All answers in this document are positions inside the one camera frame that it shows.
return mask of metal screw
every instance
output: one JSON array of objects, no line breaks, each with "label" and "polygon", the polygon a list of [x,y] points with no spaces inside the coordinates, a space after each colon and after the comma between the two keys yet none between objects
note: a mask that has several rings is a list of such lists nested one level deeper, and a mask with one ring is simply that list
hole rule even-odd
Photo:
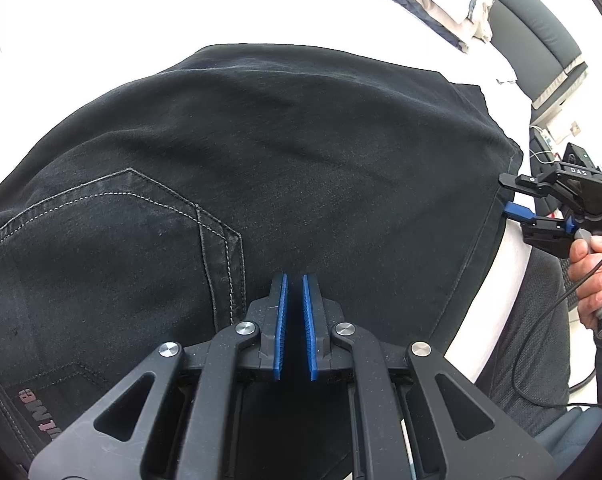
[{"label": "metal screw", "polygon": [[250,335],[254,333],[257,326],[251,321],[241,321],[236,325],[236,333],[241,335]]},{"label": "metal screw", "polygon": [[354,330],[356,330],[356,327],[351,323],[343,322],[339,323],[335,327],[335,330],[337,331],[338,335],[352,335]]},{"label": "metal screw", "polygon": [[431,351],[432,348],[430,347],[430,345],[425,343],[424,341],[417,341],[414,344],[412,344],[412,353],[419,357],[428,356],[430,355]]},{"label": "metal screw", "polygon": [[159,354],[161,354],[163,357],[174,357],[176,354],[178,354],[178,345],[172,341],[163,343],[161,346],[159,346]]}]

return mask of wire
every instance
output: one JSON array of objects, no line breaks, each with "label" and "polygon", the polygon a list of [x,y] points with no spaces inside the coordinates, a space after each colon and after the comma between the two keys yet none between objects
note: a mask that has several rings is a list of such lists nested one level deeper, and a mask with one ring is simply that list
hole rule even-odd
[{"label": "wire", "polygon": [[[541,153],[550,153],[553,156],[553,160],[550,160],[549,162],[545,162],[544,160],[541,160],[538,156],[541,155]],[[550,150],[543,150],[542,152],[536,152],[533,153],[532,150],[530,150],[530,156],[535,156],[536,160],[538,160],[541,164],[554,164],[556,162],[556,155],[554,155],[554,152],[551,152]]]},{"label": "wire", "polygon": [[596,368],[594,368],[594,370],[592,370],[590,372],[590,375],[588,375],[580,383],[576,383],[576,384],[574,384],[574,386],[570,386],[570,395],[575,394],[579,390],[585,388],[588,384],[591,383],[591,381],[592,381],[592,379],[594,379],[594,377],[596,377]]},{"label": "wire", "polygon": [[535,406],[540,406],[541,408],[567,408],[568,406],[601,406],[601,404],[596,404],[596,403],[592,403],[592,402],[568,402],[566,404],[553,404],[551,402],[543,402],[542,400],[536,400],[536,399],[532,399],[531,397],[528,397],[521,390],[521,388],[516,384],[516,369],[518,368],[518,363],[521,360],[521,356],[523,355],[523,350],[525,350],[526,345],[530,341],[530,338],[532,337],[532,334],[534,333],[534,331],[539,327],[540,323],[543,321],[543,319],[545,319],[548,316],[549,313],[551,313],[555,308],[557,308],[570,294],[572,294],[572,292],[575,292],[581,285],[583,285],[583,283],[585,283],[588,279],[590,279],[590,277],[593,276],[594,273],[596,273],[596,271],[599,269],[599,267],[601,265],[602,265],[602,258],[599,261],[599,263],[597,263],[594,266],[594,268],[592,270],[590,270],[590,272],[588,272],[585,276],[583,276],[580,280],[578,280],[578,282],[576,282],[568,290],[566,290],[564,294],[561,294],[557,298],[557,300],[552,304],[552,306],[541,314],[541,317],[539,317],[539,319],[537,319],[534,322],[534,324],[532,325],[532,328],[527,333],[526,338],[523,339],[523,344],[521,345],[521,348],[518,350],[518,353],[516,354],[516,359],[514,359],[514,365],[512,367],[512,387],[514,388],[514,391],[517,394],[519,394],[519,396],[523,397],[527,402],[530,402],[531,404],[534,404]]}]

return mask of white bed sheet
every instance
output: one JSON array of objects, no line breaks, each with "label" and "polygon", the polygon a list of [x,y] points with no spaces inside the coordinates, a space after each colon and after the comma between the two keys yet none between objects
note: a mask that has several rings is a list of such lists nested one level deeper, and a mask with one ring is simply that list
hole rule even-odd
[{"label": "white bed sheet", "polygon": [[[82,105],[219,43],[322,46],[479,85],[529,171],[530,100],[508,82],[515,76],[507,60],[479,40],[459,52],[389,0],[0,0],[0,182]],[[508,221],[446,353],[471,380],[494,348],[528,257],[520,228]]]}]

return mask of denim fabric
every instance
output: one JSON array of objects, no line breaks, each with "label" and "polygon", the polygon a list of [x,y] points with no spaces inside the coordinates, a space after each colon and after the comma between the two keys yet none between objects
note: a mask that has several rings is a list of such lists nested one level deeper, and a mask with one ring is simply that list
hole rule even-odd
[{"label": "denim fabric", "polygon": [[269,466],[320,478],[349,419],[307,383],[300,276],[379,339],[444,352],[521,160],[478,87],[314,47],[208,47],[96,99],[0,185],[0,446],[27,466],[158,344],[210,339],[283,269],[279,387],[297,397],[247,402],[262,428],[287,416]]}]

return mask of pocket stitching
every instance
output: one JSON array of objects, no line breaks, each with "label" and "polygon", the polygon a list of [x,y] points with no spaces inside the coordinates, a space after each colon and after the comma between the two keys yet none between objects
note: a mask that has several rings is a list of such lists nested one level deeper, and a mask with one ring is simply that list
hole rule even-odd
[{"label": "pocket stitching", "polygon": [[34,375],[34,376],[28,377],[27,379],[25,379],[25,380],[23,380],[23,381],[18,381],[17,383],[10,383],[10,384],[6,384],[6,385],[4,386],[4,388],[5,388],[5,389],[7,389],[7,388],[13,388],[14,386],[18,386],[19,384],[31,383],[32,381],[34,381],[34,380],[36,380],[36,379],[39,379],[39,378],[41,378],[41,377],[43,377],[43,376],[46,376],[46,375],[53,374],[53,373],[55,373],[55,372],[58,372],[58,371],[60,371],[60,370],[63,370],[64,368],[69,368],[70,366],[76,366],[76,367],[79,367],[79,368],[81,368],[82,370],[84,370],[84,372],[85,372],[85,373],[88,373],[88,374],[92,374],[92,375],[94,375],[94,376],[95,376],[97,379],[99,379],[99,380],[103,381],[104,383],[108,383],[108,382],[109,382],[109,381],[107,381],[107,380],[106,380],[106,379],[105,379],[105,378],[104,378],[102,375],[100,375],[100,374],[97,374],[97,373],[96,373],[94,370],[91,370],[91,369],[90,369],[90,368],[88,368],[87,366],[85,366],[85,365],[83,365],[83,364],[81,364],[81,363],[79,363],[79,362],[72,361],[71,363],[68,363],[68,364],[65,364],[65,365],[62,365],[62,366],[57,366],[56,368],[52,368],[51,370],[48,370],[47,372],[43,372],[43,373],[36,374],[36,375]]},{"label": "pocket stitching", "polygon": [[52,381],[51,383],[47,383],[44,384],[44,386],[39,386],[37,388],[37,390],[41,391],[41,390],[45,390],[46,388],[49,388],[50,386],[55,386],[56,384],[60,384],[63,381],[66,381],[68,379],[71,379],[72,377],[76,377],[77,375],[80,375],[81,377],[83,377],[86,381],[88,381],[89,383],[92,383],[94,386],[96,386],[100,391],[107,391],[107,389],[103,388],[103,386],[101,384],[98,384],[97,381],[95,381],[94,379],[92,379],[91,377],[89,377],[89,375],[85,372],[82,372],[81,370],[78,370],[76,372],[72,372],[71,374],[67,374],[65,377],[62,377],[60,379],[57,379],[55,381]]},{"label": "pocket stitching", "polygon": [[63,203],[63,204],[61,204],[61,205],[59,205],[59,206],[57,206],[57,207],[55,207],[55,208],[53,208],[53,209],[48,209],[47,211],[43,211],[42,213],[40,213],[40,214],[36,215],[34,218],[31,218],[30,220],[28,220],[28,221],[27,221],[27,222],[25,222],[24,224],[22,224],[22,225],[18,226],[18,227],[17,227],[16,229],[14,229],[14,231],[12,231],[11,233],[9,233],[9,234],[6,234],[6,235],[5,235],[3,238],[1,238],[1,239],[0,239],[0,244],[2,244],[2,243],[5,241],[5,240],[7,240],[7,238],[11,237],[13,234],[17,233],[17,232],[18,232],[18,231],[19,231],[21,228],[25,227],[25,226],[26,226],[27,224],[29,224],[31,221],[33,221],[33,220],[36,220],[37,218],[40,218],[40,217],[41,217],[41,216],[43,216],[43,215],[46,215],[46,214],[48,214],[48,213],[51,213],[51,212],[53,212],[53,211],[56,211],[57,209],[60,209],[60,208],[62,208],[62,207],[64,207],[64,206],[66,206],[66,205],[70,205],[70,204],[73,204],[73,203],[75,203],[75,202],[80,202],[81,200],[85,200],[85,199],[87,199],[87,198],[95,198],[95,197],[97,197],[97,196],[105,196],[105,195],[129,195],[129,196],[134,196],[134,197],[137,197],[137,198],[141,198],[142,200],[145,200],[145,201],[147,201],[147,202],[150,202],[150,203],[152,203],[152,204],[155,204],[155,205],[157,205],[157,206],[164,207],[165,209],[170,209],[170,210],[172,210],[172,211],[174,211],[174,212],[180,213],[181,215],[183,215],[183,216],[185,216],[185,217],[189,218],[190,220],[192,220],[192,221],[196,222],[196,223],[197,223],[197,224],[199,224],[201,227],[204,227],[204,228],[206,228],[208,231],[210,231],[210,232],[214,233],[215,235],[219,236],[219,237],[220,237],[220,238],[222,238],[223,240],[226,240],[226,238],[225,238],[225,237],[224,237],[222,234],[219,234],[219,233],[217,233],[217,232],[216,232],[216,231],[214,231],[212,228],[208,227],[207,225],[203,224],[202,222],[199,222],[199,221],[198,221],[196,218],[194,218],[194,217],[190,216],[190,215],[189,215],[189,214],[187,214],[187,213],[184,213],[183,211],[180,211],[180,210],[176,209],[175,207],[172,207],[172,206],[169,206],[169,205],[166,205],[166,204],[162,204],[162,203],[160,203],[160,202],[155,202],[154,200],[152,200],[152,199],[149,199],[149,198],[147,198],[147,197],[145,197],[145,196],[141,196],[141,195],[139,195],[139,194],[132,193],[132,192],[128,192],[128,191],[125,191],[125,192],[123,192],[123,191],[108,191],[108,192],[103,192],[103,193],[97,193],[97,194],[92,194],[92,195],[82,196],[82,197],[80,197],[80,198],[76,198],[76,199],[74,199],[74,200],[70,200],[69,202],[65,202],[65,203]]},{"label": "pocket stitching", "polygon": [[13,234],[17,233],[20,229],[22,229],[23,227],[25,227],[27,224],[29,224],[31,221],[36,220],[37,218],[40,218],[41,216],[44,216],[48,213],[51,213],[53,211],[56,211],[64,206],[70,205],[70,204],[74,204],[76,202],[80,202],[81,200],[85,200],[87,198],[95,198],[97,196],[108,196],[108,195],[124,195],[124,196],[133,196],[136,198],[140,198],[142,200],[145,200],[146,202],[149,202],[151,204],[163,207],[165,209],[169,209],[170,211],[174,211],[177,212],[183,216],[185,216],[186,218],[189,218],[191,221],[195,222],[196,224],[198,224],[201,227],[204,227],[205,229],[207,229],[208,231],[210,231],[211,233],[217,235],[221,240],[223,240],[223,242],[225,243],[225,261],[226,261],[226,265],[227,265],[227,279],[228,279],[228,284],[229,284],[229,289],[230,289],[230,323],[234,324],[234,314],[233,314],[233,306],[234,306],[234,287],[232,285],[232,271],[230,268],[230,250],[228,247],[228,243],[227,243],[227,238],[225,236],[223,236],[220,233],[217,233],[214,229],[212,229],[211,227],[208,227],[207,225],[203,224],[203,222],[200,222],[199,220],[197,220],[196,218],[194,218],[193,216],[190,216],[189,214],[176,209],[175,207],[166,205],[166,204],[162,204],[160,202],[156,202],[155,200],[152,200],[148,197],[136,194],[136,193],[132,193],[129,191],[107,191],[107,192],[103,192],[103,193],[97,193],[97,194],[91,194],[91,195],[87,195],[87,196],[82,196],[80,198],[76,198],[74,200],[70,200],[69,202],[65,202],[53,209],[49,209],[47,211],[43,211],[42,213],[36,215],[34,218],[31,218],[30,220],[28,220],[27,222],[25,222],[24,224],[20,225],[19,227],[17,227],[16,229],[14,229],[14,231],[12,231],[9,234],[6,234],[3,238],[0,239],[0,245],[7,240],[9,237],[11,237]]},{"label": "pocket stitching", "polygon": [[30,447],[28,440],[25,438],[23,433],[21,433],[20,429],[18,428],[18,424],[12,418],[12,414],[10,413],[10,410],[5,406],[5,404],[1,400],[1,396],[0,396],[0,410],[3,412],[3,414],[5,416],[7,416],[10,427],[12,428],[12,431],[15,431],[17,433],[18,440],[20,441],[21,446],[22,447],[25,446],[25,448],[26,448],[25,451],[28,453],[29,456],[33,457],[34,451]]},{"label": "pocket stitching", "polygon": [[[203,212],[206,216],[209,216],[213,221],[217,222],[217,224],[219,224],[222,229],[227,229],[229,232],[231,232],[232,234],[234,234],[238,238],[239,251],[241,253],[241,308],[244,311],[245,307],[246,307],[246,286],[245,286],[246,283],[245,283],[245,259],[244,259],[244,254],[243,254],[243,239],[242,239],[241,234],[238,231],[236,231],[235,229],[232,229],[229,225],[227,225],[224,222],[222,222],[221,220],[219,220],[216,216],[212,215],[210,212],[208,212],[205,209],[201,208],[201,206],[199,204],[196,204],[196,203],[188,200],[187,198],[181,196],[179,193],[177,193],[176,191],[174,191],[172,188],[166,186],[165,184],[162,184],[161,182],[158,182],[157,180],[154,180],[153,178],[147,176],[146,174],[141,173],[140,171],[135,170],[134,168],[125,168],[124,170],[115,171],[114,173],[111,173],[111,174],[108,174],[108,175],[105,175],[105,176],[101,176],[101,177],[95,178],[95,179],[93,179],[93,180],[91,180],[89,182],[85,182],[84,184],[79,184],[78,186],[71,187],[70,189],[66,189],[66,190],[64,190],[62,192],[56,193],[55,195],[52,195],[52,196],[50,196],[48,198],[44,198],[43,200],[40,200],[39,202],[36,202],[35,204],[33,204],[33,205],[29,206],[28,208],[24,209],[23,211],[21,211],[16,216],[12,217],[10,220],[8,220],[0,228],[0,231],[3,230],[3,229],[5,229],[7,226],[9,226],[12,222],[14,222],[20,216],[23,216],[28,211],[32,210],[33,208],[35,208],[37,206],[42,205],[45,202],[48,202],[49,200],[53,200],[53,199],[55,199],[57,197],[60,197],[61,195],[66,194],[68,192],[79,190],[82,187],[89,186],[90,184],[95,184],[96,182],[101,182],[103,180],[106,180],[106,179],[109,179],[109,178],[112,178],[112,177],[116,177],[116,176],[119,176],[119,175],[122,175],[122,174],[125,174],[125,173],[133,173],[135,176],[137,176],[139,178],[142,178],[143,180],[146,180],[148,182],[151,182],[151,183],[155,184],[156,186],[160,187],[165,192],[168,192],[173,197],[175,197],[175,198],[177,198],[177,199],[185,202],[189,206],[194,207],[195,209],[197,209],[197,212],[199,212],[199,211]],[[41,213],[41,215],[47,214],[47,213],[49,213],[51,211],[54,211],[56,209],[57,208],[54,208],[54,209],[52,209],[50,211],[46,211],[44,213]],[[179,213],[184,214],[183,212],[178,211],[177,209],[174,209],[174,211],[177,211]],[[223,235],[221,235],[221,234],[217,233],[216,231],[214,231],[213,229],[209,228],[207,225],[198,222],[196,219],[192,218],[191,216],[189,216],[189,215],[185,215],[185,216],[187,216],[188,218],[193,219],[197,224],[202,225],[203,227],[205,227],[206,229],[208,229],[210,232],[214,233],[215,235],[219,236],[222,240],[225,241],[225,245],[226,245],[225,258],[226,258],[226,260],[228,260],[229,259],[229,254],[228,254],[229,253],[229,247],[227,245],[226,238],[223,237]],[[26,221],[25,224],[27,224],[28,222],[36,219],[37,217],[31,218],[30,220]],[[2,243],[9,236],[12,236],[16,231],[18,231],[21,227],[23,227],[23,225],[21,225],[20,227],[18,227],[16,230],[12,231],[11,233],[5,235],[0,240],[0,243]],[[230,287],[233,288],[231,272],[228,272],[228,282],[230,283]],[[234,298],[232,297],[232,295],[230,295],[230,297],[232,298],[230,300],[230,307],[231,307],[231,305],[235,304],[235,302],[234,302]]]}]

